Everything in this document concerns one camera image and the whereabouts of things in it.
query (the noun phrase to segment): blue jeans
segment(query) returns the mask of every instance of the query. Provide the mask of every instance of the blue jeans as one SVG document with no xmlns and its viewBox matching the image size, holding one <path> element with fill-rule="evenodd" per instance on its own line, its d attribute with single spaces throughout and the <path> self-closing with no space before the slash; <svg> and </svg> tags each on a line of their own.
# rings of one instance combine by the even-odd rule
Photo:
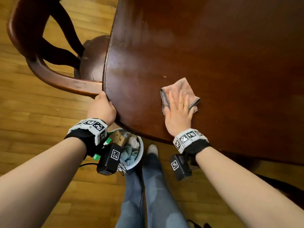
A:
<svg viewBox="0 0 304 228">
<path fill-rule="evenodd" d="M 148 228 L 189 228 L 170 193 L 162 166 L 153 153 L 143 164 L 143 181 L 146 188 Z M 126 174 L 126 194 L 116 228 L 144 228 L 145 211 L 143 187 L 134 169 Z"/>
</svg>

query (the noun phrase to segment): hardwood floor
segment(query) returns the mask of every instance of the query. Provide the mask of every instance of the hardwood floor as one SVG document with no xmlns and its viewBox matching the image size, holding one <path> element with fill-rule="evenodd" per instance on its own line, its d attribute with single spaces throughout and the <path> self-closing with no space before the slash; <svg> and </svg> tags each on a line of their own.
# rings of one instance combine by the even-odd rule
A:
<svg viewBox="0 0 304 228">
<path fill-rule="evenodd" d="M 60 142 L 67 130 L 86 117 L 89 97 L 64 92 L 40 81 L 25 58 L 13 47 L 6 20 L 15 0 L 0 0 L 0 175 Z M 80 41 L 110 34 L 118 0 L 62 0 Z M 44 37 L 53 45 L 73 52 L 50 18 Z M 49 64 L 72 76 L 73 69 Z M 185 217 L 212 228 L 244 227 L 208 182 L 201 170 L 177 182 L 169 164 L 176 153 L 171 145 L 144 139 L 159 147 L 167 184 Z M 304 189 L 304 167 L 263 161 L 256 173 Z M 115 227 L 124 198 L 125 179 L 119 173 L 103 176 L 94 166 L 78 170 L 44 227 Z"/>
</svg>

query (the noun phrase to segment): wooden table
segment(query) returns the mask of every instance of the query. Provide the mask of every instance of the wooden table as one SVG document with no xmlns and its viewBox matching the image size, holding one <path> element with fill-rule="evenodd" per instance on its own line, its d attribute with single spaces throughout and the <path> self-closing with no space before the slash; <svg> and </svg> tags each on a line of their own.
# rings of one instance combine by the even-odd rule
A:
<svg viewBox="0 0 304 228">
<path fill-rule="evenodd" d="M 120 0 L 103 89 L 163 142 L 160 88 L 186 77 L 192 127 L 223 152 L 304 165 L 304 0 Z"/>
</svg>

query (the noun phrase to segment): cable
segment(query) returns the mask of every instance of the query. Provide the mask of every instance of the cable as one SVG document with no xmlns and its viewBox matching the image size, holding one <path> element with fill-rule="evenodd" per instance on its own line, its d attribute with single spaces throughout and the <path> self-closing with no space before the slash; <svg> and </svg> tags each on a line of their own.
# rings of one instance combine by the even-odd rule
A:
<svg viewBox="0 0 304 228">
<path fill-rule="evenodd" d="M 82 165 L 80 165 L 79 167 L 86 166 L 86 165 L 97 165 L 97 166 L 98 166 L 98 164 L 97 164 L 97 163 L 86 163 L 86 164 L 82 164 Z"/>
</svg>

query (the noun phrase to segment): white shoe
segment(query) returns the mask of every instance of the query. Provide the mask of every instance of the white shoe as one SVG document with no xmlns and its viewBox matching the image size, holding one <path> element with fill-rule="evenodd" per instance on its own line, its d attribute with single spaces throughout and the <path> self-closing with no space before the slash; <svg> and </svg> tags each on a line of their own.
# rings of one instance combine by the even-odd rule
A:
<svg viewBox="0 0 304 228">
<path fill-rule="evenodd" d="M 154 153 L 158 157 L 158 149 L 156 145 L 150 145 L 147 154 Z"/>
</svg>

